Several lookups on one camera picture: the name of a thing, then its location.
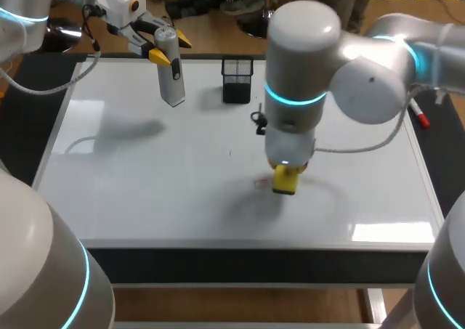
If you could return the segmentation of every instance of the table leg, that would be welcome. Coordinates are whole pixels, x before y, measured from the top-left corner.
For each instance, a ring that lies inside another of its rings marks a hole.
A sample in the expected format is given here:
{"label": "table leg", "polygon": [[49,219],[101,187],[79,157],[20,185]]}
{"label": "table leg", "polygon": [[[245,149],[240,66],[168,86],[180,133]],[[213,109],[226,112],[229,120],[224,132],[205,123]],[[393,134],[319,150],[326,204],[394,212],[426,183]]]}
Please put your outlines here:
{"label": "table leg", "polygon": [[380,329],[411,329],[415,324],[413,289],[409,289],[383,321]]}
{"label": "table leg", "polygon": [[382,289],[364,289],[365,306],[370,323],[383,323],[386,319],[386,307]]}

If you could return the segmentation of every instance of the yellow object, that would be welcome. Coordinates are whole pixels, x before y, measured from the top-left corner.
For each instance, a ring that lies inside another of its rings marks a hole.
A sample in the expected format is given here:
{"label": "yellow object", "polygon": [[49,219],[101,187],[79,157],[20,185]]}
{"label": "yellow object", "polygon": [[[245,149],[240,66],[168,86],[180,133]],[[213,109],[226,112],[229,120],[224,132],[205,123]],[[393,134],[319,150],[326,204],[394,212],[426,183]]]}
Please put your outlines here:
{"label": "yellow object", "polygon": [[276,166],[272,186],[273,192],[294,195],[297,190],[297,182],[299,182],[299,170],[301,169],[287,168],[283,165]]}
{"label": "yellow object", "polygon": [[148,59],[158,65],[171,65],[166,55],[158,48],[151,49],[148,52]]}
{"label": "yellow object", "polygon": [[192,48],[192,44],[191,44],[190,41],[187,39],[187,37],[185,36],[185,34],[183,34],[181,31],[179,31],[179,29],[176,29],[176,33],[177,33],[178,39],[183,43],[183,44],[180,44],[180,46],[181,46],[182,48]]}

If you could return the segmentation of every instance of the shoe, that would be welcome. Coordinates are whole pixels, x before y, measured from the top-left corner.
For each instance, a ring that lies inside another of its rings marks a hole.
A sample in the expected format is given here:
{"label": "shoe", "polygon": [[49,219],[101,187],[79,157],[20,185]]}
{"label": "shoe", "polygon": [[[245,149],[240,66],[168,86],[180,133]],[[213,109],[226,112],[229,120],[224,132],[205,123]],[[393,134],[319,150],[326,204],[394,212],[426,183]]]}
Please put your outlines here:
{"label": "shoe", "polygon": [[227,15],[245,15],[256,12],[262,9],[263,6],[263,0],[237,0],[234,2],[223,2],[219,5],[219,8]]}
{"label": "shoe", "polygon": [[360,28],[347,28],[348,33],[355,33],[355,34],[360,34],[361,30]]}

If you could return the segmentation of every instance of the blue led ring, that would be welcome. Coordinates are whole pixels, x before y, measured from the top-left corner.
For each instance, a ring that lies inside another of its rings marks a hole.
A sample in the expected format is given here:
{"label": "blue led ring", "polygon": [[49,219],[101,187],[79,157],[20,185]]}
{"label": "blue led ring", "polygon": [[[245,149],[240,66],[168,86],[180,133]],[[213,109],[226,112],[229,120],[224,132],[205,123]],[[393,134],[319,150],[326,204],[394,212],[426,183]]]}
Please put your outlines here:
{"label": "blue led ring", "polygon": [[73,310],[73,313],[71,313],[71,316],[69,316],[68,320],[61,327],[61,329],[68,329],[71,323],[75,320],[76,316],[78,315],[79,310],[82,307],[82,303],[84,302],[84,299],[86,298],[87,288],[89,287],[89,274],[90,274],[89,256],[87,255],[87,250],[82,245],[81,241],[79,241],[79,244],[82,247],[82,251],[84,252],[84,258],[86,259],[86,280],[84,281],[84,287],[82,288],[81,297],[79,298],[78,303]]}
{"label": "blue led ring", "polygon": [[415,61],[415,71],[416,72],[420,71],[420,59],[419,59],[419,56],[415,53],[415,51],[410,46],[410,44],[408,44],[407,42],[405,42],[401,38],[395,38],[395,37],[391,37],[391,36],[378,35],[378,36],[374,36],[373,38],[380,38],[382,40],[389,40],[389,41],[395,42],[396,44],[402,45],[405,49],[407,49],[407,51],[411,54],[413,60]]}
{"label": "blue led ring", "polygon": [[0,7],[0,12],[3,12],[5,13],[6,15],[9,15],[10,17],[13,17],[13,18],[16,18],[18,20],[22,20],[24,22],[30,22],[30,23],[40,23],[40,22],[45,22],[47,19],[49,19],[48,17],[44,17],[44,18],[28,18],[28,17],[23,17],[22,15],[15,15],[11,12],[8,12],[7,10],[3,9]]}
{"label": "blue led ring", "polygon": [[428,261],[428,281],[429,281],[429,287],[431,288],[431,292],[433,293],[433,296],[434,296],[434,299],[436,300],[437,302],[437,305],[439,306],[439,308],[441,309],[442,313],[444,313],[444,315],[448,318],[448,320],[455,325],[455,327],[457,329],[464,329],[464,327],[462,327],[460,324],[458,324],[456,322],[456,320],[454,320],[452,318],[452,316],[449,314],[449,312],[447,311],[447,309],[445,309],[444,305],[442,305],[442,302],[441,300],[439,300],[439,296],[437,296],[436,294],[436,290],[434,289],[434,286],[433,286],[433,281],[431,279],[431,272],[429,270],[429,261]]}
{"label": "blue led ring", "polygon": [[297,100],[289,100],[289,99],[280,97],[280,96],[277,95],[274,91],[271,90],[270,86],[268,86],[268,83],[265,83],[264,89],[265,89],[265,91],[267,91],[267,93],[268,93],[274,100],[277,100],[277,101],[279,101],[279,102],[282,102],[283,104],[287,104],[287,105],[291,105],[291,106],[305,106],[305,105],[310,105],[310,104],[313,104],[313,103],[315,103],[315,102],[318,102],[319,100],[322,100],[322,98],[324,98],[324,97],[326,96],[326,94],[327,94],[327,92],[324,92],[323,94],[321,94],[320,96],[318,96],[318,97],[316,97],[316,98],[309,99],[309,100],[297,101]]}

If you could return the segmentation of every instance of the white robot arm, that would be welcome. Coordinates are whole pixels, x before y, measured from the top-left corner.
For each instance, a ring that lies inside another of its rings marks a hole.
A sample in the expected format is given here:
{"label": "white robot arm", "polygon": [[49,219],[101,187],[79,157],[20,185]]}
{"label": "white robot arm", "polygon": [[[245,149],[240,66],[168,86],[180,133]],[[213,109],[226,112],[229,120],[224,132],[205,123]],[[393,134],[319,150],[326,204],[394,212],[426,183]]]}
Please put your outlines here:
{"label": "white robot arm", "polygon": [[[412,84],[465,92],[464,26],[393,14],[379,18],[367,36],[341,31],[336,13],[313,1],[287,4],[273,15],[264,116],[275,191],[294,193],[315,151],[327,94],[350,118],[377,124],[405,107]],[[418,274],[412,307],[423,329],[465,328],[464,230],[465,192]]]}
{"label": "white robot arm", "polygon": [[[158,66],[158,81],[161,97],[175,107],[185,100],[184,78],[182,75],[179,48],[190,48],[191,44],[179,30],[164,20],[154,17],[146,9],[146,0],[68,0],[82,7],[83,18],[99,17],[105,21],[108,30],[123,36],[128,48],[140,57],[149,59]],[[11,57],[38,49],[44,37],[51,0],[0,0],[0,62]],[[96,51],[96,62],[100,47],[89,27],[84,25],[92,46]],[[153,42],[139,33],[149,33]],[[95,66],[81,74],[69,84],[50,91],[31,91],[16,84],[8,75],[0,74],[14,87],[31,94],[52,94],[66,89],[79,81]]]}

